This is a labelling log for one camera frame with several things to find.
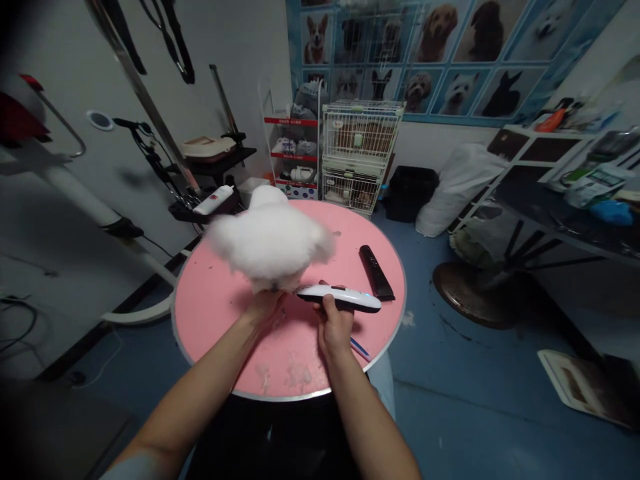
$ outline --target table surface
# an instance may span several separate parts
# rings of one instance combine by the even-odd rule
[[[371,247],[391,284],[396,300],[383,302],[378,313],[355,313],[352,336],[373,358],[367,363],[354,353],[366,371],[387,350],[404,312],[406,280],[400,258],[374,224],[344,207],[312,200],[291,204],[328,226],[336,240],[334,257],[326,265],[310,266],[302,285],[322,279],[331,285],[371,292],[359,256],[362,245]],[[246,277],[230,272],[207,242],[200,242],[180,274],[171,312],[176,340],[189,362],[196,362],[218,341],[245,310],[251,295]],[[234,394],[264,401],[294,401],[330,392],[311,304],[290,295],[275,315],[272,330],[247,360]]]
[[[498,185],[495,199],[522,220],[532,221],[545,234],[581,250],[640,267],[635,245],[637,231],[616,227],[564,201],[562,194],[540,182],[506,181]]]

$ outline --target forearm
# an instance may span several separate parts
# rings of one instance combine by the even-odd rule
[[[157,458],[169,477],[184,459],[233,389],[253,348],[258,329],[241,317],[162,398],[114,464],[144,451]]]
[[[420,479],[395,422],[353,354],[327,359],[331,387],[360,473],[372,479]]]

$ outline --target pink grooming table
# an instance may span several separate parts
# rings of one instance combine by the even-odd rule
[[[367,363],[354,352],[366,371],[389,347],[404,312],[407,287],[400,258],[374,224],[351,210],[312,200],[291,204],[328,226],[336,237],[335,256],[326,265],[310,266],[302,285],[322,279],[370,293],[358,252],[362,245],[371,247],[391,284],[396,300],[383,302],[378,313],[355,313],[352,336],[373,358]],[[189,362],[196,362],[218,341],[245,310],[251,295],[245,276],[231,273],[207,242],[200,242],[180,274],[172,308],[175,338]],[[311,304],[290,295],[275,315],[279,318],[247,360],[233,393],[256,400],[294,401],[330,392]]]

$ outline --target red shelf label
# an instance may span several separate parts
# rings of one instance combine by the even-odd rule
[[[276,179],[275,183],[276,185],[278,183],[282,183],[284,185],[291,185],[292,187],[298,187],[298,188],[312,188],[312,189],[318,188],[318,185],[315,183],[300,183],[300,182],[292,182],[289,180],[282,180],[282,179]]]
[[[302,127],[318,126],[318,120],[282,119],[278,117],[265,117],[265,123],[278,123],[280,125],[300,125]]]
[[[290,160],[312,161],[314,163],[318,161],[318,158],[311,157],[309,155],[292,155],[290,153],[271,152],[271,156],[274,158],[286,158]]]

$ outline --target black trash bin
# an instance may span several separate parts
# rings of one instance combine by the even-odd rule
[[[434,170],[399,166],[389,181],[389,197],[385,202],[387,218],[414,222],[420,208],[431,200],[439,184],[440,179]]]

